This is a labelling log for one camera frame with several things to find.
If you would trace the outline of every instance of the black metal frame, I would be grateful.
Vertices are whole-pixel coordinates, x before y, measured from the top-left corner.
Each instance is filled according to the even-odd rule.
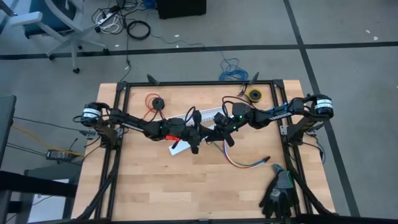
[[[162,83],[160,83],[159,86],[242,85],[243,83],[249,83],[249,81],[162,82]],[[286,97],[283,80],[258,80],[258,81],[256,81],[256,84],[270,86],[272,100],[274,102],[275,107],[279,105],[276,87],[278,87],[280,90],[280,94],[282,96],[282,101],[287,102],[287,97]],[[154,84],[153,83],[126,83],[126,82],[118,83],[117,87],[116,87],[116,94],[115,94],[115,98],[114,98],[113,107],[114,108],[119,107],[119,103],[121,100],[121,94],[122,94],[122,91],[124,91],[124,101],[123,101],[122,112],[127,113],[130,88],[137,87],[137,86],[154,86]],[[292,124],[292,119],[291,118],[288,119],[287,123]],[[282,125],[281,120],[278,121],[278,125],[279,126]],[[279,130],[279,134],[280,134],[280,139],[281,139],[281,143],[282,143],[283,153],[284,154],[289,153],[289,145],[285,142],[283,135],[280,133],[280,130]],[[105,156],[104,156],[103,169],[101,172],[101,181],[100,181],[99,186],[103,185],[104,181],[107,178],[109,160],[111,157],[111,150],[113,150],[113,149],[109,149],[109,148],[106,149]],[[297,169],[298,174],[299,174],[300,178],[302,178],[302,180],[305,182],[305,174],[304,174],[304,170],[303,170],[303,165],[302,165],[302,161],[300,158],[299,149],[297,147],[294,147],[294,155],[296,158],[295,162],[296,162],[296,166],[298,168]],[[117,151],[116,151],[116,155],[114,157],[114,163],[119,164],[120,157],[121,157],[121,148],[117,149]],[[109,218],[109,219],[112,219],[112,214],[113,214],[114,198],[115,198],[115,194],[116,194],[116,184],[118,181],[117,180],[118,169],[119,169],[119,167],[117,166],[114,179],[111,183],[111,190],[109,193],[108,209],[106,212],[106,218]],[[312,206],[311,206],[307,196],[305,196],[305,195],[304,195],[304,200],[305,200],[305,208],[306,208],[307,213],[312,214],[313,213]],[[101,217],[102,204],[103,204],[103,200],[101,198],[101,200],[99,201],[99,204],[97,205],[96,210],[95,210],[95,218]],[[296,214],[301,214],[301,209],[300,209],[300,205],[299,205],[298,201],[294,202],[294,208],[295,208]],[[198,223],[198,220],[178,220],[178,221],[177,220],[164,220],[164,221],[156,221],[156,222],[154,222],[154,221],[140,221],[140,222],[132,221],[132,222],[134,222],[134,223],[176,223],[176,222]],[[211,220],[211,222],[212,223],[283,223],[284,220],[265,219],[265,218],[260,218],[260,219],[247,218],[247,219]]]

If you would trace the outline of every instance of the wooden table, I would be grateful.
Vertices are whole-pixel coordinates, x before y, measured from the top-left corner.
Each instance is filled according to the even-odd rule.
[[[303,97],[298,80],[285,80],[284,85],[288,100]],[[264,110],[274,106],[269,85],[255,87],[263,93],[256,106]],[[191,106],[197,110],[220,107],[222,96],[236,96],[239,89],[239,85],[133,87],[127,112],[143,117],[147,112],[145,97],[149,93],[157,93],[164,99],[167,118],[185,114]],[[116,84],[101,84],[97,101],[113,105],[115,91]],[[299,116],[293,117],[294,122],[299,119]],[[229,152],[234,160],[249,163],[271,156],[266,164],[254,169],[230,165],[215,146],[205,143],[200,145],[197,155],[186,150],[171,156],[168,147],[173,142],[154,142],[130,130],[123,139],[113,220],[264,218],[258,204],[275,176],[271,165],[285,164],[278,128],[276,122],[260,130],[246,125],[232,134],[235,146]],[[308,136],[303,141],[316,144]],[[96,146],[89,147],[86,154]],[[299,149],[308,186],[327,209],[334,211],[318,149],[306,145]],[[84,211],[98,190],[103,160],[104,149],[96,150],[85,159],[72,217]],[[104,196],[103,211],[107,201],[108,194]],[[302,199],[300,204],[305,212]]]

